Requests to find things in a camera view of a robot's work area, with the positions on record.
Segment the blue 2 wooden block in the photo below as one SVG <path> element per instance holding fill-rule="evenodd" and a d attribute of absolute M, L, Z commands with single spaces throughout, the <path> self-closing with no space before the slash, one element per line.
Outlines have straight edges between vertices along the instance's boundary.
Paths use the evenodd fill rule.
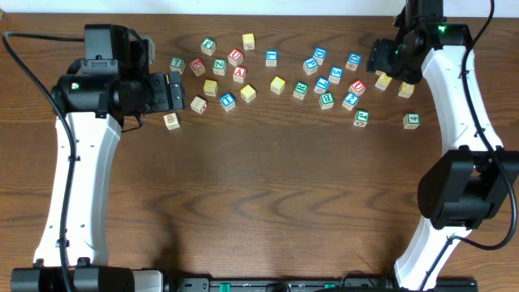
<path fill-rule="evenodd" d="M 353 94 L 352 92 L 349 92 L 343 102 L 342 106 L 346 108 L 347 110 L 351 111 L 359 102 L 359 96 Z"/>

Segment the red A wooden block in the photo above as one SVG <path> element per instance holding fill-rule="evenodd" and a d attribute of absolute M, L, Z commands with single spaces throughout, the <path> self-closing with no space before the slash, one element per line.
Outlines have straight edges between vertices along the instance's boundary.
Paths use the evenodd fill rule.
<path fill-rule="evenodd" d="M 245 67 L 237 66 L 234 68 L 234 72 L 232 74 L 233 81 L 243 83 L 245 81 L 247 75 L 247 69 Z"/>

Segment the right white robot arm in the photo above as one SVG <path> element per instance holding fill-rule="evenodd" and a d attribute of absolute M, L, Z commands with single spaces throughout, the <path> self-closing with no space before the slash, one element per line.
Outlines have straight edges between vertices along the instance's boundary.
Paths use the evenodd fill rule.
<path fill-rule="evenodd" d="M 397 36 L 379 39 L 367 59 L 408 84 L 426 81 L 442 139 L 441 158 L 418 184 L 421 218 L 393 265 L 399 291 L 432 291 L 454 248 L 493 218 L 504 201 L 516 202 L 518 154 L 504 148 L 483 104 L 474 72 L 478 37 L 466 24 L 450 23 L 440 1 L 414 0 L 395 18 Z"/>

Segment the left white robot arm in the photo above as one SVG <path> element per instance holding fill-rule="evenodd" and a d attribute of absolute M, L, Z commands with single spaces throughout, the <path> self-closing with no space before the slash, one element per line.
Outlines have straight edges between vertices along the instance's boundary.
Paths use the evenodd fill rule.
<path fill-rule="evenodd" d="M 31 268 L 11 274 L 13 291 L 175 291 L 159 269 L 111 267 L 105 232 L 109 180 L 126 116 L 184 107 L 177 71 L 122 72 L 114 60 L 52 90 L 64 118 L 56 122 L 58 156 L 45 231 Z"/>

